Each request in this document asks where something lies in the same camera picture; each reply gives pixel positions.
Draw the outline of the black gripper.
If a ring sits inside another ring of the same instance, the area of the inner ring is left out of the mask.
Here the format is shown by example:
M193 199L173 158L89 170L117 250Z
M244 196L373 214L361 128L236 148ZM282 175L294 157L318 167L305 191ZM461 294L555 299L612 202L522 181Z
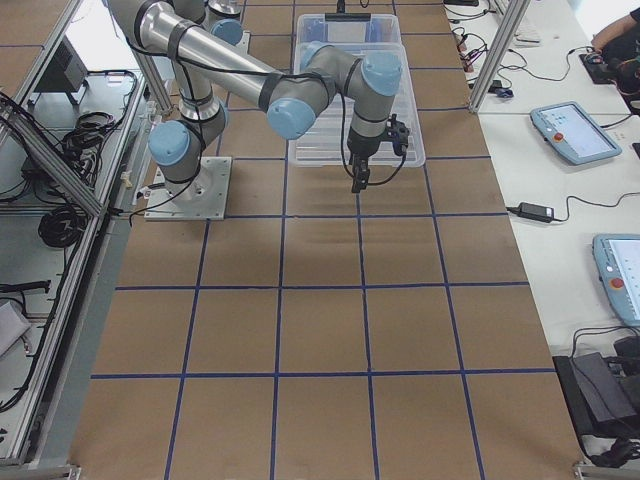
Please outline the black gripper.
M369 184L371 171L369 159L379 150L380 144L387 140L386 130L375 136L365 136L349 128L347 147L350 152L348 164L352 170L352 193L365 190Z

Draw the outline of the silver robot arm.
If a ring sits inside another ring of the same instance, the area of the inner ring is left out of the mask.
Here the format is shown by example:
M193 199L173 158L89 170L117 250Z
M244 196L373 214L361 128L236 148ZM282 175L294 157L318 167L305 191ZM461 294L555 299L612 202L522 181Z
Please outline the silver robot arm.
M315 42L299 73L285 74L214 35L214 19L201 1L111 1L108 7L133 47L183 68L183 99L198 121L210 103L206 93L197 93L198 80L219 84L258 107L287 140L303 136L340 96L354 102L351 122L340 128L341 161L352 192L372 185L369 160L382 143L406 158L409 130L391 111L402 76L393 53L357 57Z

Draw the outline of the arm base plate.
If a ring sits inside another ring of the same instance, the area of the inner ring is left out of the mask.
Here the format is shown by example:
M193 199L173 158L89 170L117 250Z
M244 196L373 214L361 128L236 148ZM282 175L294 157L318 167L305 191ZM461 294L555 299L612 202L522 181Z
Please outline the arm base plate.
M181 187L172 183L166 187L164 175L157 167L154 181L163 185L150 192L150 209L143 212L144 218L148 221L223 220L231 171L231 157L203 157L199 175L174 199L173 193L180 192Z

